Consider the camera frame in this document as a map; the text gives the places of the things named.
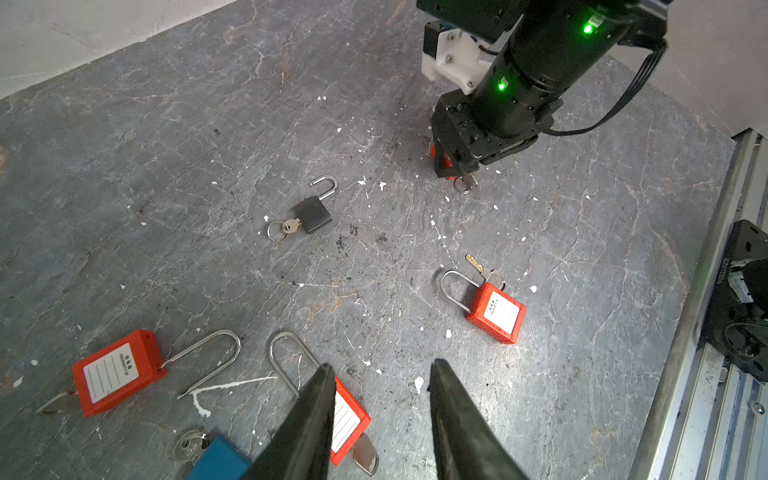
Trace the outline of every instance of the gray marble surface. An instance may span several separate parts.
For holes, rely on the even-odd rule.
[[[0,101],[5,478],[182,478],[170,448],[192,428],[259,455],[294,401],[281,381],[202,392],[208,417],[175,399],[231,354],[223,339],[106,414],[35,415],[74,362],[136,329],[166,357],[241,333],[208,385],[269,376],[268,339],[295,332],[372,416],[377,478],[435,477],[414,386],[435,357],[531,478],[626,476],[733,144],[646,88],[460,196],[425,155],[451,88],[420,73],[427,20],[403,0],[243,0]],[[560,126],[599,118],[630,79],[600,61]],[[266,218],[320,174],[340,181],[333,223],[271,243]],[[467,253],[528,307],[517,345],[439,293]],[[331,477],[363,478],[350,458]]]

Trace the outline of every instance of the padlock shackle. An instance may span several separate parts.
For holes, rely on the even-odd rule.
[[[202,379],[197,380],[190,388],[187,389],[186,392],[184,392],[181,395],[177,396],[176,399],[180,399],[181,397],[183,397],[185,395],[189,395],[190,393],[192,393],[193,390],[195,390],[202,383],[206,382],[211,377],[215,376],[216,374],[218,374],[222,370],[226,369],[228,366],[232,365],[232,363],[237,359],[237,356],[240,355],[240,347],[241,347],[241,345],[240,345],[240,337],[237,336],[237,334],[235,332],[233,332],[232,330],[218,330],[216,332],[211,333],[209,336],[205,337],[204,339],[202,339],[201,341],[195,343],[194,345],[188,346],[186,349],[181,350],[179,353],[177,353],[176,355],[172,356],[171,358],[169,358],[165,362],[161,363],[161,365],[157,367],[158,370],[164,369],[167,364],[169,364],[171,362],[175,362],[176,360],[179,360],[181,357],[187,355],[192,350],[194,350],[197,347],[203,345],[204,343],[208,343],[215,336],[219,336],[219,335],[228,335],[228,336],[231,336],[232,338],[234,338],[234,340],[235,340],[235,354],[232,355],[232,357],[229,360],[227,360],[226,362],[222,363],[213,372],[211,372],[208,375],[204,376]]]
[[[443,274],[440,276],[440,291],[442,292],[442,294],[443,294],[443,295],[445,295],[445,298],[447,298],[448,300],[451,300],[453,303],[455,303],[456,305],[458,305],[458,306],[460,306],[461,308],[463,308],[463,310],[464,310],[464,311],[466,311],[467,313],[470,313],[470,309],[469,309],[469,307],[468,307],[468,306],[466,306],[464,303],[461,303],[461,302],[459,302],[457,299],[453,298],[453,297],[451,296],[451,294],[450,294],[450,293],[448,293],[448,290],[446,290],[446,289],[445,289],[445,278],[446,278],[448,275],[458,275],[458,276],[460,276],[461,278],[463,278],[464,280],[466,280],[466,281],[470,282],[472,285],[476,286],[477,288],[480,288],[480,286],[479,286],[477,283],[473,282],[473,281],[472,281],[472,280],[471,280],[471,279],[470,279],[468,276],[466,276],[464,273],[461,273],[461,272],[459,272],[459,271],[457,271],[457,270],[447,270],[445,273],[443,273]]]
[[[317,177],[315,180],[312,180],[310,182],[310,187],[313,187],[315,184],[318,184],[319,182],[322,182],[323,180],[331,180],[333,182],[333,187],[325,192],[324,194],[320,195],[318,198],[320,200],[323,200],[325,198],[328,198],[330,194],[336,191],[336,188],[339,186],[339,181],[335,177],[331,177],[330,175],[323,175],[322,177]]]
[[[314,356],[314,355],[313,355],[313,354],[310,352],[310,349],[306,348],[306,345],[304,345],[304,342],[302,342],[302,341],[299,339],[299,337],[298,337],[298,336],[296,336],[296,334],[295,334],[295,333],[293,333],[293,332],[280,332],[280,333],[278,333],[277,335],[275,335],[275,337],[274,337],[274,338],[272,339],[272,341],[270,342],[270,353],[269,353],[269,357],[270,357],[270,363],[272,363],[272,366],[273,366],[273,367],[275,367],[275,371],[277,371],[277,375],[279,375],[279,376],[280,376],[280,378],[281,378],[281,379],[283,379],[283,381],[284,381],[285,383],[287,383],[287,384],[288,384],[288,386],[290,387],[290,389],[291,389],[291,391],[293,392],[293,394],[294,394],[294,395],[295,395],[297,398],[299,398],[299,389],[298,389],[298,388],[296,388],[296,387],[295,387],[295,386],[294,386],[294,385],[291,383],[291,381],[288,379],[288,375],[286,375],[286,373],[283,371],[283,367],[281,367],[281,366],[280,366],[280,365],[277,363],[277,360],[275,360],[275,354],[274,354],[274,352],[273,352],[273,348],[274,348],[274,346],[275,346],[275,342],[277,342],[277,340],[279,340],[279,339],[281,339],[281,338],[283,338],[283,337],[287,337],[287,338],[290,338],[291,340],[293,340],[294,342],[296,342],[296,344],[298,344],[299,348],[301,348],[301,350],[302,350],[302,351],[304,351],[304,353],[306,354],[307,358],[309,358],[309,359],[310,359],[310,361],[311,361],[312,363],[314,363],[314,364],[315,364],[315,367],[316,367],[316,368],[320,368],[320,364],[319,364],[319,362],[317,361],[317,359],[315,358],[315,356]]]

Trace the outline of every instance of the white label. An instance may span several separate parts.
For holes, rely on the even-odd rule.
[[[333,412],[333,439],[331,440],[331,450],[334,453],[341,449],[358,425],[360,425],[360,417],[352,410],[344,397],[336,392],[336,408]]]
[[[510,302],[498,292],[491,293],[491,300],[485,308],[483,316],[506,333],[512,333],[518,321],[520,307]]]
[[[130,343],[119,346],[100,359],[88,363],[83,368],[83,373],[92,403],[98,402],[139,378]]]

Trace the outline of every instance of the black padlock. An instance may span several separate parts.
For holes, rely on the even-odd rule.
[[[336,178],[331,177],[330,175],[323,175],[322,177],[317,177],[315,180],[312,180],[310,182],[310,187],[323,180],[331,180],[333,182],[333,188],[319,197],[309,197],[293,208],[293,212],[299,220],[301,220],[301,224],[304,226],[304,230],[306,230],[307,233],[312,233],[323,225],[327,225],[332,220],[331,214],[328,213],[328,210],[321,200],[335,192],[339,182],[336,181]]]

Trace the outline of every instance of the padlock body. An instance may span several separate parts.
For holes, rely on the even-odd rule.
[[[72,366],[85,416],[103,413],[163,378],[154,333],[137,330]]]
[[[312,233],[323,225],[330,223],[331,214],[320,201],[318,196],[309,197],[293,208],[293,212],[301,220],[304,230]]]
[[[362,409],[336,377],[336,407],[333,413],[331,463],[339,466],[355,442],[371,424],[371,417]]]
[[[515,343],[525,310],[525,305],[491,283],[483,283],[475,294],[467,320],[501,343]]]

